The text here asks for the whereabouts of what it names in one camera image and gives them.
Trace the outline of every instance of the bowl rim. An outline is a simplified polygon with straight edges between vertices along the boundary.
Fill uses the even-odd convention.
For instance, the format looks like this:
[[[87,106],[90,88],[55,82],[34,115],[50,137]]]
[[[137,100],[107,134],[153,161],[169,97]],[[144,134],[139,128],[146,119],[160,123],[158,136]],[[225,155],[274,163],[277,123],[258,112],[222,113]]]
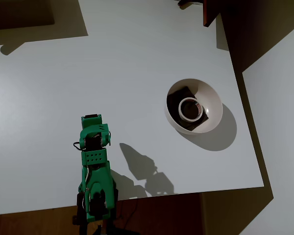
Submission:
[[[210,88],[216,93],[217,98],[218,98],[218,100],[220,101],[220,104],[221,104],[221,116],[220,116],[220,118],[219,118],[219,120],[218,120],[218,124],[217,124],[214,128],[212,128],[211,130],[209,130],[209,131],[212,131],[212,130],[215,129],[215,128],[220,124],[220,122],[221,122],[221,119],[222,119],[222,116],[223,116],[223,103],[222,103],[222,101],[221,101],[221,99],[220,99],[219,94],[216,92],[216,90],[215,90],[212,86],[210,86],[209,83],[207,83],[207,82],[205,82],[205,81],[202,81],[202,80],[199,80],[199,79],[196,79],[196,78],[184,78],[184,79],[181,79],[181,80],[178,80],[177,82],[175,82],[175,83],[174,83],[174,84],[168,89],[168,92],[167,92],[167,95],[166,95],[166,111],[168,112],[168,114],[169,114],[171,120],[172,120],[176,125],[178,125],[180,128],[182,128],[183,131],[185,131],[185,132],[188,132],[188,133],[190,133],[190,134],[192,134],[192,135],[209,132],[209,131],[203,131],[203,132],[189,131],[189,130],[185,129],[184,127],[180,126],[180,125],[179,125],[179,124],[178,124],[178,123],[172,118],[172,116],[171,116],[171,114],[170,114],[170,112],[169,112],[169,109],[168,109],[168,103],[167,103],[167,98],[168,98],[168,95],[169,95],[169,91],[170,91],[170,89],[171,89],[176,83],[178,83],[178,82],[180,82],[180,81],[182,81],[182,80],[188,80],[188,79],[197,80],[197,81],[200,81],[200,82],[206,83],[206,84],[207,84],[207,85],[208,85],[208,86],[209,86],[209,87],[210,87]]]

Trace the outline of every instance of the wooden floor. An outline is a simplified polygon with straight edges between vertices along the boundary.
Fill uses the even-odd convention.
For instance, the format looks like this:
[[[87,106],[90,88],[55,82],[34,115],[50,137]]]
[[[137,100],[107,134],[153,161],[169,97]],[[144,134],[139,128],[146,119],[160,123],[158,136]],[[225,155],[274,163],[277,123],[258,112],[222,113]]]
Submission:
[[[78,226],[72,225],[76,210],[65,207],[3,214],[0,235],[77,235]],[[204,234],[199,193],[119,201],[117,218],[117,228],[123,229],[128,221],[126,229],[141,235]],[[96,228],[97,224],[89,224],[88,234]]]

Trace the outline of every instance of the cable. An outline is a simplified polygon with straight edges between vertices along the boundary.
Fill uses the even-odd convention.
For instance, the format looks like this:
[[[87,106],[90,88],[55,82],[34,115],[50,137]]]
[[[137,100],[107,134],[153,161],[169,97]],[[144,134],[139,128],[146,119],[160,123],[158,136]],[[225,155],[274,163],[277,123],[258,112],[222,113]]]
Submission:
[[[134,211],[132,212],[132,214],[129,216],[129,218],[127,219],[127,221],[126,221],[126,223],[125,223],[125,225],[124,225],[124,229],[126,229],[126,226],[127,226],[128,222],[130,221],[130,219],[131,219],[131,217],[133,216],[133,214],[136,212],[136,210],[137,210],[137,206],[138,206],[138,199],[136,199],[136,206],[135,206],[135,209],[134,209]]]
[[[83,209],[86,211],[86,209],[84,208],[84,198],[85,198],[85,193],[86,193],[86,190],[87,190],[87,179],[88,179],[88,176],[89,176],[89,167],[87,166],[87,175],[86,175],[86,179],[85,179],[85,191],[84,191],[84,197],[83,197],[83,201],[82,201],[82,207]]]
[[[76,146],[77,143],[79,144],[79,142],[75,142],[75,143],[73,143],[73,146],[74,146],[75,148],[77,148],[79,151],[83,151],[83,149],[80,149],[79,147]]]

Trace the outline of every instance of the tabletop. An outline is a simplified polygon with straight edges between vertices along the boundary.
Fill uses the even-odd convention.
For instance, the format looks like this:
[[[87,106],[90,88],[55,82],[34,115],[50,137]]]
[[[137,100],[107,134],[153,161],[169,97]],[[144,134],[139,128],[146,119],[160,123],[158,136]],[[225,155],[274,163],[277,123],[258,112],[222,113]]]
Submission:
[[[230,54],[216,47],[215,21],[203,26],[202,6],[79,4],[88,36],[0,50],[0,213],[76,204],[81,157],[72,144],[89,114],[109,125],[119,200],[263,186]],[[38,30],[2,30],[0,40]],[[220,95],[213,131],[190,137],[167,121],[167,93],[185,78]]]

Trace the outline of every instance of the black square object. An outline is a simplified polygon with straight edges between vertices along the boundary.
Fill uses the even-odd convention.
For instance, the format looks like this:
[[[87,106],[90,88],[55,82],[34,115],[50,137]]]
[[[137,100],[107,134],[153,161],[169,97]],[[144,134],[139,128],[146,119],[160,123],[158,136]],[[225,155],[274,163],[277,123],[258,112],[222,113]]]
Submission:
[[[199,120],[195,122],[186,122],[181,119],[180,115],[178,114],[178,105],[180,104],[182,99],[192,97],[196,98],[190,91],[188,87],[184,87],[181,90],[174,92],[173,94],[168,95],[167,97],[167,106],[168,111],[173,118],[173,120],[179,124],[181,127],[193,131],[196,127],[204,123],[208,120],[208,116],[206,114],[205,108],[203,107],[203,113]]]

